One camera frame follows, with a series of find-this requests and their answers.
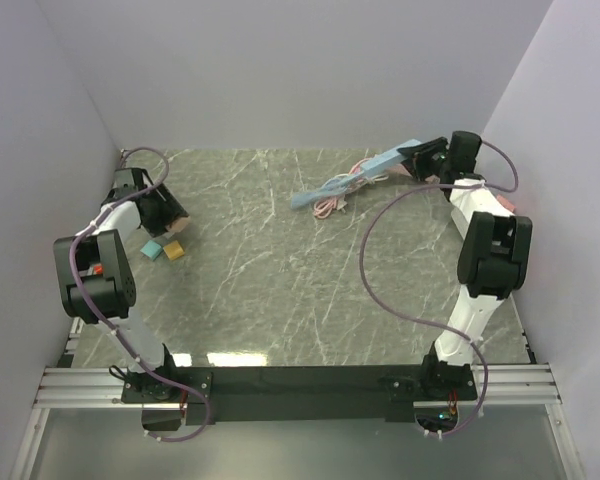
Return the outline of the peach cartoon charger plug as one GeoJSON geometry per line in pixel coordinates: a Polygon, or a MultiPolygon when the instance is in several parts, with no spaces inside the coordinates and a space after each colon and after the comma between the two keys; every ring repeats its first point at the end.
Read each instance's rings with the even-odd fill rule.
{"type": "Polygon", "coordinates": [[[182,232],[191,222],[191,218],[189,216],[179,217],[170,223],[167,227],[168,235],[175,235],[182,232]]]}

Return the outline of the yellow charger plug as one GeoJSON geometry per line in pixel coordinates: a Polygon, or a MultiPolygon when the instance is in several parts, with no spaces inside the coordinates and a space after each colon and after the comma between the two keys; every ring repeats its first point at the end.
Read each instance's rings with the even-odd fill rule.
{"type": "Polygon", "coordinates": [[[185,255],[184,248],[177,240],[164,245],[163,251],[170,261],[174,261],[185,255]]]}

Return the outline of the teal charger plug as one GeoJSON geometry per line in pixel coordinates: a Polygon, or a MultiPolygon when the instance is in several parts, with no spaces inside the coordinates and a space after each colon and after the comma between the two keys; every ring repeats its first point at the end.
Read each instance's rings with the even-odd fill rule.
{"type": "Polygon", "coordinates": [[[149,240],[140,249],[140,252],[151,261],[155,261],[162,254],[163,247],[159,243],[149,240]]]}

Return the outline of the light blue power strip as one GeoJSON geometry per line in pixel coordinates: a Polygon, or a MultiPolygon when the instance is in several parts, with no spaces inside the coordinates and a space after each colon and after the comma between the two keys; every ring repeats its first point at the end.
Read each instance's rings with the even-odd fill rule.
{"type": "Polygon", "coordinates": [[[352,186],[357,180],[370,178],[381,174],[391,166],[401,164],[403,157],[399,153],[399,148],[407,146],[411,142],[420,143],[418,140],[408,140],[388,151],[359,161],[348,173],[332,177],[316,190],[293,194],[291,197],[291,209],[298,210],[309,206],[313,208],[313,204],[321,199],[344,194],[347,187],[352,186]]]}

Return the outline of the pink power strip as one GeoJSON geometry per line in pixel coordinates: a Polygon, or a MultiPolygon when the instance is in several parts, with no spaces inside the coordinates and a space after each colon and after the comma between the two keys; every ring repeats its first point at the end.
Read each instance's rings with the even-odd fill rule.
{"type": "Polygon", "coordinates": [[[397,176],[410,177],[410,174],[402,164],[397,164],[384,170],[381,174],[377,174],[370,178],[357,180],[352,186],[347,187],[344,194],[327,197],[315,202],[313,204],[313,216],[317,220],[324,220],[328,218],[334,211],[344,211],[347,205],[347,195],[352,194],[368,185],[375,185],[397,176]]]}

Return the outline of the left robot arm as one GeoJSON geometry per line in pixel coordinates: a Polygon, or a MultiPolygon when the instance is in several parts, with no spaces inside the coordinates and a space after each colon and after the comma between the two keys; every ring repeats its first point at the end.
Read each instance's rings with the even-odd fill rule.
{"type": "Polygon", "coordinates": [[[136,285],[124,241],[139,228],[165,240],[189,222],[165,185],[154,184],[143,168],[122,168],[96,219],[53,245],[66,313],[106,333],[128,365],[122,379],[136,389],[144,384],[159,402],[177,395],[180,378],[169,350],[135,308],[136,285]]]}

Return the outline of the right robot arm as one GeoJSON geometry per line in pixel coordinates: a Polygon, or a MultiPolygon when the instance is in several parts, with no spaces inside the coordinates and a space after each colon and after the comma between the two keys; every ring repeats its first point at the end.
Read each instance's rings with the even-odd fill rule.
{"type": "Polygon", "coordinates": [[[437,359],[451,366],[470,364],[474,347],[501,304],[526,279],[533,224],[506,207],[475,172],[483,146],[478,134],[455,131],[401,147],[402,165],[415,179],[438,179],[452,205],[451,217],[463,244],[457,262],[458,299],[449,328],[434,342],[437,359]]]}

